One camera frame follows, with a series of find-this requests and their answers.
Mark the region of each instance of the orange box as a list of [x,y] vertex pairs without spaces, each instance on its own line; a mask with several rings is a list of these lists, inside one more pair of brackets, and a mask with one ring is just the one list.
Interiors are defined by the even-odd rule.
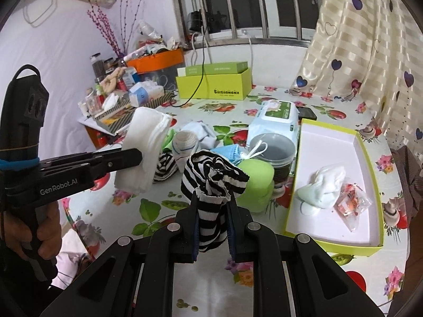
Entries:
[[128,67],[134,67],[138,74],[149,73],[183,63],[182,49],[161,52],[128,61]]

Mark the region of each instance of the screw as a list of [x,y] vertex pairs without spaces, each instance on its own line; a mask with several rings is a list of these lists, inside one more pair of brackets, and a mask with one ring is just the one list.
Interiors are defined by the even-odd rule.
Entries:
[[252,231],[257,231],[260,230],[260,224],[255,221],[252,221],[251,223],[248,223],[247,228]]
[[118,245],[128,245],[131,242],[131,239],[128,236],[122,236],[118,239]]
[[178,223],[170,223],[168,225],[169,231],[178,231],[181,228],[181,226]]
[[304,244],[310,242],[310,236],[306,234],[299,234],[297,239],[298,239],[298,242],[301,242]]

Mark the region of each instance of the mask ear loop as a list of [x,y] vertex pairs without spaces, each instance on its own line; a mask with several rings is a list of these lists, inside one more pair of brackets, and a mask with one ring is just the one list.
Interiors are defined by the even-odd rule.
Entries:
[[[263,150],[261,150],[261,151],[259,151],[259,152],[256,152],[256,151],[257,151],[257,149],[261,146],[261,144],[264,144],[264,145],[265,145],[264,149],[263,149]],[[240,158],[241,158],[242,160],[252,159],[253,157],[256,157],[256,156],[261,155],[261,154],[262,154],[263,152],[265,152],[266,150],[267,150],[267,143],[263,142],[262,140],[259,140],[259,141],[257,142],[257,144],[253,147],[253,149],[251,149],[251,150],[250,150],[250,152],[249,152],[248,154],[246,154],[246,153],[242,152],[242,153],[240,154]]]

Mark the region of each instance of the window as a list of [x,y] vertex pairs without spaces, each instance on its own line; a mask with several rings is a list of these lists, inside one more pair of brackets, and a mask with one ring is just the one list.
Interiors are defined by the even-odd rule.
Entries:
[[321,0],[230,0],[235,37],[228,0],[178,0],[177,3],[186,36],[200,31],[205,19],[211,41],[244,38],[244,31],[254,38],[311,40]]

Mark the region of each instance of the curtain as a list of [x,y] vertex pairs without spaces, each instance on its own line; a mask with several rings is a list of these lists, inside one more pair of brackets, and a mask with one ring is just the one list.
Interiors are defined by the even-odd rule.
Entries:
[[351,101],[360,94],[391,148],[423,160],[423,35],[401,0],[323,0],[293,95]]

